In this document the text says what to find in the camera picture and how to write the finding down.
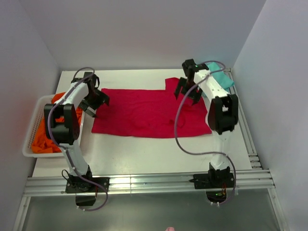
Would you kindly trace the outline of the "crimson red t shirt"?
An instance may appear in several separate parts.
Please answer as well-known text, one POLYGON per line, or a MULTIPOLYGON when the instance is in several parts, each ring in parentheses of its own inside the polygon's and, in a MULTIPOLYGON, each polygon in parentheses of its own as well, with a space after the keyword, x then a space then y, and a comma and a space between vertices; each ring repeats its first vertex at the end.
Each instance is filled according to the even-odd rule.
MULTIPOLYGON (((163 90, 102 89, 110 97, 109 106, 96 111, 92 133, 124 137, 169 139, 174 138, 176 113, 183 98, 177 99, 174 90, 179 79, 165 80, 163 90)), ((178 120, 178 137, 211 134, 205 122, 207 109, 203 101, 192 105, 186 99, 178 120)))

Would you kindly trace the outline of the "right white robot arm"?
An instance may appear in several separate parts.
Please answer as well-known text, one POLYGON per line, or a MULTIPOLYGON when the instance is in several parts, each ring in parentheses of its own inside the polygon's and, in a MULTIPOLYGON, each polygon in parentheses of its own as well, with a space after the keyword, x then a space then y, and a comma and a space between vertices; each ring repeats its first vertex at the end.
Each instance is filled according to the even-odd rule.
POLYGON ((230 167, 235 168, 228 154, 225 153, 225 149, 229 142, 229 137, 238 123, 239 100, 235 94, 228 93, 217 83, 210 70, 195 64, 183 68, 183 71, 185 77, 180 78, 174 92, 176 97, 179 94, 184 95, 176 113, 174 124, 175 140, 178 147, 187 154, 213 155, 209 163, 209 171, 213 173, 208 176, 208 182, 212 187, 217 188, 225 181, 223 173, 229 171, 230 167), (220 139, 220 147, 217 151, 192 153, 180 145, 178 140, 178 120, 186 99, 190 97, 193 103, 196 104, 201 100, 203 93, 209 100, 205 122, 212 133, 220 139))

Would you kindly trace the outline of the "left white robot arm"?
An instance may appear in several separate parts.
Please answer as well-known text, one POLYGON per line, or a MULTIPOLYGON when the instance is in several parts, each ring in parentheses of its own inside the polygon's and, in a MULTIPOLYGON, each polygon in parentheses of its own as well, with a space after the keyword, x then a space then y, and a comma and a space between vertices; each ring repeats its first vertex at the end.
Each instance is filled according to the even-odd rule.
POLYGON ((80 124, 77 109, 95 117, 95 111, 103 104, 109 104, 109 96, 98 90, 99 77, 73 78, 69 89, 54 103, 44 106, 45 132, 48 139, 61 150, 68 165, 69 175, 79 177, 76 186, 82 192, 89 192, 94 180, 88 176, 90 167, 79 146, 80 124))

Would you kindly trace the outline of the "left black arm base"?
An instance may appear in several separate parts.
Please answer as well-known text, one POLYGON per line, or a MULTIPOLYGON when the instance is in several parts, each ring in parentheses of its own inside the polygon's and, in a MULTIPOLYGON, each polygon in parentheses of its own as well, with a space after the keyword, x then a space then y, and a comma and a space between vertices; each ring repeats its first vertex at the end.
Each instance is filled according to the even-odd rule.
POLYGON ((109 177, 93 177, 90 168, 85 175, 73 176, 67 170, 63 169, 62 177, 66 180, 65 193, 80 194, 80 193, 94 193, 94 195, 76 195, 75 203, 77 208, 84 211, 96 211, 103 208, 108 201, 108 190, 110 185, 109 177), (105 193, 105 201, 97 208, 91 208, 96 203, 98 193, 105 193))

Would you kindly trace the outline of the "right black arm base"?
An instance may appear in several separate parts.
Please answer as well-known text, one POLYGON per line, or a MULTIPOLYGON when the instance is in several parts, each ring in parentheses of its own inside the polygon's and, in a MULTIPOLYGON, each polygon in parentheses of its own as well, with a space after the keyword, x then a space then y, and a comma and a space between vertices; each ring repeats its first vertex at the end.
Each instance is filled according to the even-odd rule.
POLYGON ((194 174, 190 183, 196 190, 214 190, 206 192, 206 197, 211 203, 221 204, 227 200, 227 189, 234 189, 235 179, 230 167, 223 170, 210 168, 207 173, 194 174))

